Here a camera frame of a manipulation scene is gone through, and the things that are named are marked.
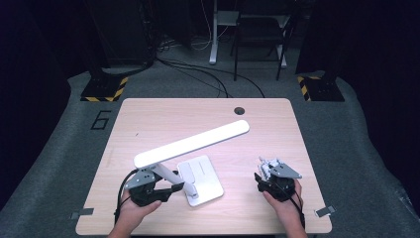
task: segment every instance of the white desk lamp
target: white desk lamp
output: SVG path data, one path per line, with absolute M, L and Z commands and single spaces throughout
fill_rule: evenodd
M 175 157 L 229 140 L 247 133 L 250 125 L 239 120 L 198 135 L 140 153 L 135 156 L 134 164 L 139 171 L 125 185 L 125 189 L 155 181 L 154 173 L 172 184 L 184 182 L 183 189 L 191 206 L 223 195 L 223 187 L 207 156 L 179 163 L 179 176 L 161 163 Z

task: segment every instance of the wrist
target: wrist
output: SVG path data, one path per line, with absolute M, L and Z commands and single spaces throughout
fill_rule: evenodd
M 287 217 L 278 216 L 278 220 L 280 221 L 281 225 L 284 227 L 286 236 L 288 238 L 307 237 L 306 231 L 303 228 L 302 223 L 300 221 L 300 217 L 298 215 L 293 214 Z
M 122 219 L 119 219 L 109 234 L 108 238 L 112 237 L 130 237 L 133 229 L 129 227 Z

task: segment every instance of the yellow black hazard tape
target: yellow black hazard tape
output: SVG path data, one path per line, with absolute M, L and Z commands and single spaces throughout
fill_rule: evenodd
M 118 99 L 120 99 L 121 94 L 123 94 L 124 87 L 126 86 L 128 80 L 128 77 L 125 77 L 123 80 L 121 80 L 120 85 L 117 91 L 115 92 L 115 95 L 112 97 L 80 97 L 80 101 L 118 101 Z
M 317 76 L 310 76 L 309 78 L 321 79 L 320 77 L 317 77 Z M 299 86 L 300 86 L 300 89 L 302 90 L 302 94 L 303 94 L 303 97 L 305 98 L 305 101 L 311 101 L 311 96 L 309 95 L 308 88 L 305 85 L 304 77 L 298 76 L 297 81 L 299 82 Z

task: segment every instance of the wooden table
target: wooden table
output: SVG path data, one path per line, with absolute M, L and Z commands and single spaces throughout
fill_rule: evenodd
M 235 108 L 245 109 L 243 115 Z M 328 233 L 329 216 L 314 210 L 325 207 L 300 130 L 287 99 L 126 99 L 120 109 L 84 208 L 79 235 L 108 234 L 114 225 L 117 194 L 124 177 L 135 168 L 136 154 L 244 119 L 249 133 L 183 155 L 163 164 L 176 170 L 180 162 L 207 155 L 224 188 L 224 195 L 191 207 L 183 191 L 147 216 L 133 234 L 244 235 L 278 234 L 284 228 L 257 189 L 254 172 L 259 157 L 279 158 L 303 175 L 303 212 L 308 233 Z M 168 188 L 167 181 L 157 188 Z

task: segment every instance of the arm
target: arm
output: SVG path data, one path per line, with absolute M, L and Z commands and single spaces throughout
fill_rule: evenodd
M 129 197 L 129 192 L 124 191 L 122 200 L 124 201 Z M 158 207 L 160 207 L 161 201 L 155 201 L 147 206 L 139 207 L 135 204 L 130 198 L 124 202 L 121 206 L 120 217 L 118 218 L 117 223 L 109 233 L 109 238 L 123 238 L 130 237 L 136 227 L 142 223 L 145 216 L 154 212 Z
M 298 180 L 294 180 L 295 190 L 296 193 L 299 194 L 299 197 L 302 192 L 302 186 L 300 185 Z M 290 200 L 280 202 L 273 198 L 267 191 L 264 191 L 263 196 L 265 197 L 266 201 L 272 206 L 275 211 L 275 214 L 278 217 L 280 223 L 284 226 L 286 230 L 286 235 L 289 238 L 300 238 L 300 237 L 307 237 L 305 229 L 302 227 L 300 223 L 300 216 L 299 212 L 297 211 L 296 207 Z M 293 194 L 291 197 L 296 204 L 300 204 L 299 198 L 296 194 Z

